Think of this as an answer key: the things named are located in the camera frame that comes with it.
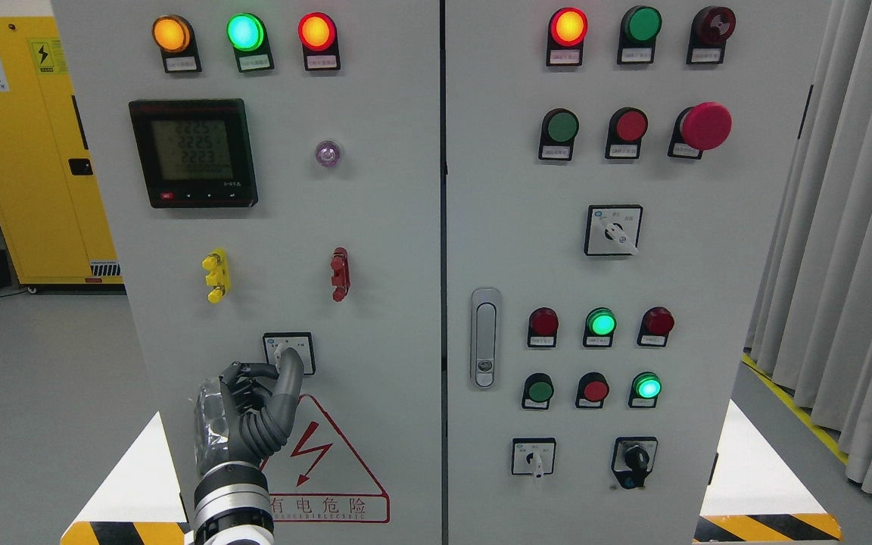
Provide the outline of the grey robotic humanoid hand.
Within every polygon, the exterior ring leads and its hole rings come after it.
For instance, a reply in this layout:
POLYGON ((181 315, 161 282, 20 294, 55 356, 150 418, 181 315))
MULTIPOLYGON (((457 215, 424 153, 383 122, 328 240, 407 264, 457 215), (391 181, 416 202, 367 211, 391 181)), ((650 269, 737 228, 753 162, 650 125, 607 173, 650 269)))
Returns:
POLYGON ((201 383, 195 403, 198 476, 229 462, 258 466, 293 432, 304 382, 297 349, 276 349, 276 363, 233 362, 201 383))

